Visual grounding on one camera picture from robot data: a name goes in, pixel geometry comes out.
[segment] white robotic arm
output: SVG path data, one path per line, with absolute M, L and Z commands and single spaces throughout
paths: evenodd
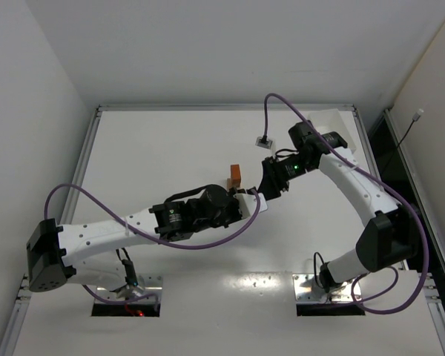
M 306 124 L 296 124 L 289 134 L 297 153 L 281 161 L 274 157 L 263 161 L 263 179 L 257 189 L 260 211 L 267 209 L 266 201 L 289 189 L 289 180 L 320 169 L 343 192 L 365 226 L 353 250 L 321 266 L 320 282 L 326 291 L 416 253 L 415 229 L 397 201 L 320 145 Z M 323 137 L 341 156 L 356 164 L 337 133 Z M 174 201 L 199 192 L 200 198 Z M 130 261 L 123 260 L 123 266 L 115 267 L 92 256 L 132 245 L 169 244 L 206 228 L 227 227 L 251 217 L 256 210 L 255 200 L 246 191 L 207 185 L 175 194 L 163 204 L 120 218 L 120 222 L 56 226 L 53 219 L 43 220 L 27 244 L 30 290 L 48 291 L 65 283 L 93 284 L 110 291 L 136 285 Z

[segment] purple cable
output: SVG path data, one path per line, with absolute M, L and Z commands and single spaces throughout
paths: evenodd
M 83 285 L 83 287 L 90 295 L 92 295 L 94 298 L 96 298 L 99 302 L 110 304 L 112 306 L 124 306 L 125 304 L 135 303 L 135 302 L 138 302 L 139 300 L 142 300 L 145 298 L 155 297 L 154 309 L 157 310 L 157 308 L 158 308 L 158 295 L 156 295 L 155 293 L 147 293 L 147 294 L 141 295 L 140 297 L 135 297 L 132 299 L 127 299 L 127 300 L 122 300 L 122 301 L 115 301 L 115 300 L 107 300 L 107 299 L 100 297 L 86 285 Z
M 373 300 L 373 299 L 375 299 L 375 298 L 377 298 L 377 297 L 379 297 L 379 296 L 381 296 L 381 295 L 387 293 L 388 291 L 390 291 L 391 289 L 393 289 L 393 288 L 395 287 L 395 285 L 398 283 L 398 281 L 399 281 L 399 272 L 398 272 L 398 270 L 395 269 L 395 268 L 392 267 L 392 266 L 389 266 L 388 268 L 390 268 L 391 270 L 393 270 L 394 273 L 395 273 L 395 279 L 394 279 L 394 282 L 392 282 L 392 284 L 391 284 L 388 288 L 384 289 L 381 293 L 377 293 L 377 294 L 373 295 L 372 297 L 368 297 L 368 298 L 363 299 L 363 300 L 357 300 L 357 299 L 355 298 L 355 286 L 357 285 L 357 283 L 358 283 L 362 278 L 365 277 L 365 275 L 357 277 L 357 278 L 355 279 L 355 281 L 353 282 L 353 284 L 351 284 L 351 298 L 353 299 L 353 301 L 352 301 L 350 304 L 354 304 L 354 305 L 356 305 L 359 309 L 362 309 L 362 310 L 364 310 L 365 312 L 369 312 L 369 313 L 373 313 L 373 314 L 380 314 L 380 312 L 384 312 L 384 310 L 376 310 L 376 309 L 367 308 L 367 307 L 365 307 L 365 306 L 363 305 L 363 303 L 364 303 L 364 302 L 367 302 L 368 300 Z
M 320 308 L 340 308 L 340 307 L 343 307 L 343 306 L 354 306 L 354 305 L 356 305 L 356 306 L 359 307 L 359 304 L 358 304 L 358 303 L 364 303 L 364 302 L 367 302 L 367 301 L 376 299 L 376 298 L 380 297 L 381 295 L 385 295 L 385 293 L 387 293 L 388 291 L 391 291 L 391 290 L 395 287 L 395 285 L 398 284 L 398 281 L 399 281 L 399 272 L 398 272 L 398 270 L 395 269 L 395 268 L 392 267 L 392 266 L 389 266 L 389 267 L 387 267 L 387 268 L 390 268 L 391 270 L 394 271 L 394 275 L 395 275 L 395 277 L 394 277 L 394 280 L 392 281 L 391 285 L 390 285 L 389 287 L 387 287 L 386 289 L 384 289 L 383 291 L 380 291 L 379 293 L 374 294 L 374 295 L 372 295 L 371 297 L 366 297 L 366 298 L 364 298 L 364 299 L 362 299 L 362 300 L 357 300 L 356 297 L 355 297 L 355 286 L 356 286 L 356 284 L 360 281 L 361 278 L 363 278 L 363 277 L 366 276 L 366 275 L 362 275 L 362 276 L 357 277 L 357 278 L 354 280 L 354 282 L 352 283 L 352 287 L 351 287 L 351 298 L 353 299 L 353 302 L 349 302 L 349 303 L 327 304 L 327 305 L 323 305 L 323 304 L 322 304 L 322 305 L 319 305 L 319 306 L 316 306 L 316 307 L 320 307 Z
M 315 130 L 313 125 L 310 123 L 309 120 L 307 120 L 299 110 L 293 106 L 292 103 L 290 103 L 289 100 L 285 99 L 283 96 L 276 94 L 276 93 L 269 93 L 267 94 L 266 98 L 264 99 L 264 110 L 266 115 L 266 130 L 264 132 L 267 132 L 267 123 L 268 123 L 268 109 L 267 109 L 267 101 L 268 99 L 273 96 L 274 98 L 279 99 L 281 102 L 283 102 L 285 105 L 287 105 L 303 122 L 305 122 L 313 131 L 313 134 L 329 149 L 329 151 L 334 154 L 338 159 L 340 159 L 345 165 L 347 165 L 350 168 L 353 168 L 355 171 L 357 171 L 359 174 L 362 174 L 366 178 L 369 178 L 371 181 L 376 182 L 378 185 L 386 189 L 386 191 L 391 194 L 395 199 L 397 199 L 410 213 L 412 218 L 415 221 L 415 224 L 417 225 L 417 228 L 419 230 L 419 233 L 421 235 L 421 242 L 423 247 L 423 265 L 422 265 L 422 272 L 421 277 L 419 278 L 418 284 L 415 287 L 412 295 L 400 306 L 393 308 L 393 309 L 387 309 L 387 310 L 374 310 L 374 309 L 368 309 L 365 306 L 363 306 L 361 303 L 358 304 L 358 306 L 367 312 L 373 313 L 373 314 L 394 314 L 403 311 L 404 309 L 408 308 L 412 303 L 414 303 L 414 300 L 417 298 L 417 296 L 421 293 L 423 285 L 425 283 L 425 280 L 427 278 L 427 273 L 429 271 L 429 246 L 427 243 L 427 238 L 425 235 L 425 231 L 422 227 L 422 222 L 415 213 L 414 208 L 407 202 L 397 191 L 389 187 L 386 183 L 384 183 L 382 180 L 378 179 L 377 177 L 374 177 L 372 174 L 364 171 L 363 169 L 353 165 L 350 161 L 348 161 L 346 158 L 341 156 L 337 151 L 334 150 L 332 146 L 321 136 L 321 134 Z
M 170 243 L 168 241 L 159 240 L 156 237 L 153 237 L 153 236 L 151 236 L 149 234 L 146 234 L 145 232 L 140 231 L 138 228 L 134 228 L 132 225 L 127 225 L 125 223 L 125 221 L 119 217 L 119 215 L 115 214 L 106 205 L 104 205 L 97 198 L 95 198 L 94 195 L 92 195 L 91 193 L 89 193 L 85 189 L 79 187 L 78 185 L 71 184 L 71 183 L 62 183 L 60 185 L 57 185 L 48 194 L 48 196 L 46 198 L 46 202 L 44 203 L 44 219 L 45 220 L 47 219 L 47 210 L 48 210 L 48 206 L 49 206 L 50 201 L 51 201 L 51 197 L 53 196 L 53 194 L 58 189 L 63 188 L 63 187 L 71 187 L 71 188 L 74 188 L 74 189 L 80 191 L 86 197 L 88 197 L 90 200 L 92 200 L 94 203 L 96 203 L 103 211 L 105 211 L 107 214 L 109 214 L 111 217 L 113 217 L 113 219 L 116 220 L 120 225 L 122 225 L 124 227 L 128 226 L 128 229 L 130 231 L 132 231 L 134 234 L 142 236 L 145 239 L 149 239 L 149 240 L 151 240 L 151 241 L 153 241 L 155 243 L 158 243 L 160 245 L 165 245 L 165 246 L 169 246 L 169 247 L 173 247 L 173 248 L 179 248 L 180 250 L 204 250 L 204 249 L 207 249 L 207 248 L 213 248 L 213 247 L 222 245 L 223 243 L 228 243 L 229 241 L 231 241 L 231 240 L 235 239 L 236 237 L 238 237 L 239 235 L 241 235 L 245 230 L 247 230 L 247 228 L 252 225 L 252 223 L 254 222 L 255 218 L 257 217 L 257 215 L 259 214 L 259 211 L 260 211 L 260 198 L 259 198 L 259 194 L 257 193 L 257 191 L 255 189 L 253 189 L 251 191 L 254 193 L 254 197 L 255 197 L 255 199 L 257 201 L 257 206 L 255 208 L 254 214 L 251 216 L 251 218 L 248 220 L 248 222 L 246 222 L 244 224 L 244 226 L 242 228 L 240 228 L 239 230 L 237 230 L 233 234 L 229 235 L 228 237 L 226 237 L 224 239 L 221 239 L 219 241 L 216 241 L 214 243 L 207 243 L 205 245 L 179 245 L 177 243 Z

